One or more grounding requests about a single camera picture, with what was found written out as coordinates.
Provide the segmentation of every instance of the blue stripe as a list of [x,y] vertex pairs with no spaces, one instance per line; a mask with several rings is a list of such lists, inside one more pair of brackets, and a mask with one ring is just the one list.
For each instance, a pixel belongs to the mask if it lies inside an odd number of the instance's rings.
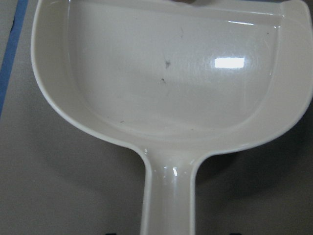
[[17,46],[18,46],[21,30],[22,30],[27,3],[28,3],[28,0],[18,1],[15,15],[14,15],[13,25],[11,28],[8,43],[6,45],[6,50],[4,53],[4,58],[3,58],[3,62],[2,62],[1,70],[0,70],[0,116],[2,113],[4,98],[5,98],[6,90],[9,84],[14,57],[15,57]]

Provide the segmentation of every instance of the plastic surface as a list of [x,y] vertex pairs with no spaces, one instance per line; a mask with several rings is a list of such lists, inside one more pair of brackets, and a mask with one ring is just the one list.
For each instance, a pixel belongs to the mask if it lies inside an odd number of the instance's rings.
[[142,235],[194,234],[199,165],[289,130],[311,100],[312,62],[299,0],[49,0],[33,26],[51,106],[145,162]]

